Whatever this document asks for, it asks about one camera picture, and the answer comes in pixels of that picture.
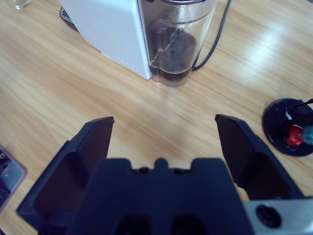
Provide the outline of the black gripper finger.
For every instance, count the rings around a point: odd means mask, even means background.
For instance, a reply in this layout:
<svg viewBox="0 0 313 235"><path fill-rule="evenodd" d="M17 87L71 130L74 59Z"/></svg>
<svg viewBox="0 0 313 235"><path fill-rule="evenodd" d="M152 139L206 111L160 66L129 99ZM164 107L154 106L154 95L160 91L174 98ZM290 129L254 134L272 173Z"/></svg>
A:
<svg viewBox="0 0 313 235"><path fill-rule="evenodd" d="M250 200L305 197L270 148L245 121L222 114L217 114L215 121L232 179Z"/></svg>
<svg viewBox="0 0 313 235"><path fill-rule="evenodd" d="M91 175L108 154L113 117L97 118L65 142L17 208L40 235L63 235Z"/></svg>

